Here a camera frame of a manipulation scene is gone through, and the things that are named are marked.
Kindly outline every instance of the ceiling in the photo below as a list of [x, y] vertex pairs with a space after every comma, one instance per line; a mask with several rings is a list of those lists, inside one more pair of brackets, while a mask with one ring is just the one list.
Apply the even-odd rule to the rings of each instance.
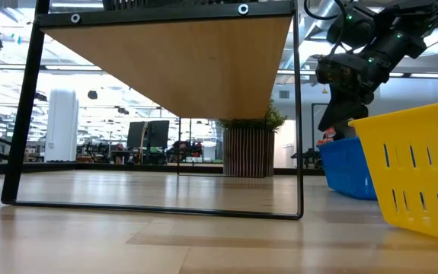
[[[391, 1], [378, 0], [368, 1], [368, 6], [378, 11]], [[34, 19], [34, 0], [7, 0], [5, 6], [0, 6], [0, 33], [2, 34], [3, 48], [0, 51], [0, 65], [24, 64], [26, 61], [30, 29]], [[312, 0], [312, 11], [318, 11], [320, 0]], [[52, 12], [76, 11], [76, 10], [101, 10], [101, 1], [95, 0], [54, 0]], [[302, 16], [300, 30], [306, 24], [317, 24], [311, 18]], [[307, 69], [314, 69], [315, 60], [310, 56], [325, 54], [330, 50], [330, 44], [325, 41], [325, 32], [317, 32], [310, 35], [308, 31], [303, 33], [302, 44], [299, 48], [302, 64]], [[426, 38], [427, 44], [431, 45], [424, 55], [426, 57], [417, 60], [404, 60], [397, 70], [438, 72], [438, 29], [433, 35]], [[293, 53], [293, 32], [290, 28], [285, 42], [285, 49], [280, 63], [280, 69], [291, 69]], [[62, 44], [46, 36], [43, 48], [43, 65], [92, 65], [78, 54], [67, 49]], [[14, 115], [17, 111], [18, 98], [23, 78], [22, 70], [0, 70], [0, 131], [11, 131], [14, 125]], [[293, 82], [291, 76], [278, 76], [277, 83], [287, 84]], [[50, 98], [50, 91], [62, 84], [71, 85], [77, 92], [80, 100], [80, 119], [78, 137], [80, 142], [87, 138], [112, 139], [114, 141], [125, 140], [129, 122], [149, 119], [169, 119], [172, 121], [170, 137], [177, 139], [177, 117], [166, 110], [160, 110], [148, 98], [139, 92], [129, 89], [127, 85], [116, 80], [113, 76], [104, 72], [75, 72], [48, 70], [40, 73], [37, 90], [40, 94]], [[87, 93], [98, 93], [97, 100], [90, 100]], [[36, 100], [31, 123], [30, 140], [36, 141], [45, 136], [47, 124], [48, 106], [46, 101]], [[115, 106], [126, 108], [128, 115], [119, 114]], [[194, 120], [192, 122], [192, 136], [198, 139], [213, 141], [216, 137], [216, 123], [208, 120]], [[189, 135], [189, 122], [184, 120], [182, 125], [184, 135]]]

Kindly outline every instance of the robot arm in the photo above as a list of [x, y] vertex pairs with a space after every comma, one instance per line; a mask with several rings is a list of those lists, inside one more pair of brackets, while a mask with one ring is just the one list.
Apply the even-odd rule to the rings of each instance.
[[322, 57], [316, 69], [318, 81], [331, 89], [331, 101], [318, 125], [321, 131], [367, 117], [366, 105], [374, 91], [389, 80], [404, 56], [416, 59], [427, 49], [424, 37], [438, 24], [438, 0], [404, 0], [378, 14], [352, 2], [345, 11], [347, 17], [337, 17], [327, 40], [351, 49]]

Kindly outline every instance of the potted plant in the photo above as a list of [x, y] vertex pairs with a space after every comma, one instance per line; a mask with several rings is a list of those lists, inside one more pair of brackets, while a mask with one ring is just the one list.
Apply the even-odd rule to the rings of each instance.
[[273, 176], [274, 134], [285, 123], [270, 100], [263, 119], [219, 119], [224, 129], [224, 174], [234, 177]]

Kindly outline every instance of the white wall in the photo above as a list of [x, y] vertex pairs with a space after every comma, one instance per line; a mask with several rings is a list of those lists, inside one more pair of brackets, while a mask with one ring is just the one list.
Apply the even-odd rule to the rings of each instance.
[[[323, 94], [323, 85], [317, 84], [312, 87], [310, 84], [302, 85], [302, 138], [303, 151], [312, 147], [312, 103], [328, 103], [330, 92]], [[290, 91], [290, 99], [279, 99], [279, 91]], [[295, 119], [295, 98], [292, 84], [275, 85], [272, 93], [275, 106], [289, 119]], [[409, 79], [393, 78], [376, 91], [376, 99], [368, 106], [369, 115], [375, 116], [383, 113], [390, 113], [397, 110], [404, 110], [412, 107], [419, 107], [426, 104], [438, 102], [438, 79]], [[319, 138], [322, 135], [317, 130], [318, 121], [323, 113], [318, 111], [315, 114], [314, 134]], [[296, 134], [295, 123], [286, 123], [285, 129], [280, 129], [276, 136], [275, 144], [275, 167], [284, 167], [283, 149], [280, 148], [286, 140], [293, 140]]]

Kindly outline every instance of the blue plastic bin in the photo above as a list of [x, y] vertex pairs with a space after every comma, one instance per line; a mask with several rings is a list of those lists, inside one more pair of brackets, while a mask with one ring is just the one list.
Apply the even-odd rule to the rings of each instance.
[[330, 188], [356, 199], [377, 200], [359, 138], [329, 142], [318, 148]]

